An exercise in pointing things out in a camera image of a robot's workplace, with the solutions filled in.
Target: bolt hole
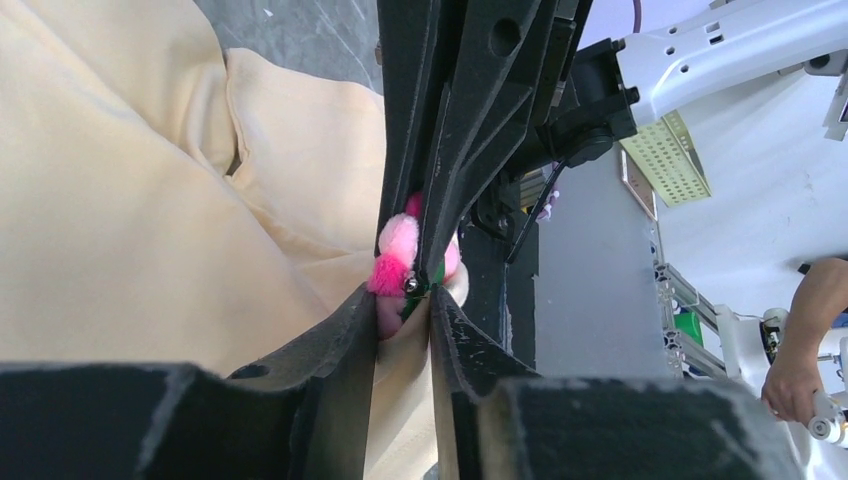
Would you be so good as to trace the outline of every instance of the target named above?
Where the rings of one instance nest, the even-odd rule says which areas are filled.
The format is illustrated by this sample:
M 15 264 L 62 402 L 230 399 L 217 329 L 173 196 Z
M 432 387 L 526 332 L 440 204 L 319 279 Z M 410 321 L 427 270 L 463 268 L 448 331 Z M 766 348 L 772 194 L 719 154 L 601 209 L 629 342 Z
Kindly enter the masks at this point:
M 810 66 L 816 70 L 822 69 L 830 63 L 830 55 L 822 55 L 810 60 Z
M 265 365 L 245 365 L 230 375 L 233 380 L 245 380 L 248 378 L 259 378 L 268 375 L 271 369 Z
M 489 36 L 489 47 L 499 57 L 508 57 L 520 42 L 521 29 L 511 18 L 498 20 Z

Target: cream fabric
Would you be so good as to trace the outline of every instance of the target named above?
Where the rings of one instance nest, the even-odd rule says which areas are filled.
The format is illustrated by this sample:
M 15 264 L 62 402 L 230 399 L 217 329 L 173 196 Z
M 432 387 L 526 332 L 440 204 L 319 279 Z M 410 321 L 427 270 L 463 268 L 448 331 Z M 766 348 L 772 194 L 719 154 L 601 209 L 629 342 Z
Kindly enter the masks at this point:
M 383 122 L 361 86 L 225 66 L 190 0 L 0 0 L 0 358 L 225 375 L 287 343 L 368 276 Z M 380 347 L 368 478 L 436 460 L 426 312 Z

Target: metal plate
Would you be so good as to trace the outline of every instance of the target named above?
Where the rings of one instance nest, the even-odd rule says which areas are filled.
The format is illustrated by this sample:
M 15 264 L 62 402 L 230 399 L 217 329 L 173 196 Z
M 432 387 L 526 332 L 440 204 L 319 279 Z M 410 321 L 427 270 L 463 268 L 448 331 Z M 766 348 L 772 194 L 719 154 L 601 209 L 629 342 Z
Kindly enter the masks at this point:
M 645 178 L 645 174 L 642 173 L 642 170 L 639 169 L 624 149 L 621 150 L 621 181 L 624 182 L 627 189 L 633 194 L 633 198 L 636 199 L 636 202 L 639 203 L 639 206 L 648 215 L 648 218 L 656 222 L 657 196 L 654 193 L 654 188 L 651 187 L 651 183 Z
M 669 207 L 712 195 L 695 144 L 676 111 L 621 145 Z

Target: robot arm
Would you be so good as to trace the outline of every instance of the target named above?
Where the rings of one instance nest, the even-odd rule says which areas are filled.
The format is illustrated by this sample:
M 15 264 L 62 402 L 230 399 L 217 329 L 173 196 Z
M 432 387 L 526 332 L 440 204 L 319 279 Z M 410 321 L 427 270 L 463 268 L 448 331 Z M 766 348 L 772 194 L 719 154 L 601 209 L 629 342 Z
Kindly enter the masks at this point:
M 786 319 L 789 312 L 782 308 L 772 308 L 763 315 L 763 326 L 771 331 L 775 338 L 772 346 L 778 345 L 783 340 L 783 331 L 786 329 Z M 773 351 L 767 351 L 767 356 L 773 356 Z M 819 358 L 838 357 L 848 358 L 848 328 L 834 328 L 825 336 L 819 346 Z M 816 440 L 832 443 L 836 446 L 848 448 L 848 419 L 845 417 L 844 408 L 848 403 L 848 380 L 842 376 L 845 385 L 842 392 L 828 394 L 817 391 L 813 394 L 813 407 L 815 416 L 807 424 L 807 430 Z
M 705 95 L 846 48 L 846 0 L 736 0 L 625 37 L 617 58 L 625 86 L 639 91 L 635 123 L 645 126 Z M 830 123 L 848 121 L 837 92 L 840 100 Z

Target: pink plush toy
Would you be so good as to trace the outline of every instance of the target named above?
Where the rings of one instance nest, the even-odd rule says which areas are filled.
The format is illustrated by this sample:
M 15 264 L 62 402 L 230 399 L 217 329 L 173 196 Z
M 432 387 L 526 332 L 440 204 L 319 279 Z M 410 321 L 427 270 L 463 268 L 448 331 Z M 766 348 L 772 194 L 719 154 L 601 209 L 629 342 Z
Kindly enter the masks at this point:
M 401 314 L 406 306 L 404 285 L 412 273 L 418 254 L 418 219 L 421 217 L 421 193 L 412 195 L 404 213 L 390 218 L 380 232 L 380 255 L 368 280 L 368 290 L 377 295 L 377 322 L 380 340 L 391 338 L 403 325 Z M 459 239 L 454 234 L 445 252 L 445 281 L 459 267 Z

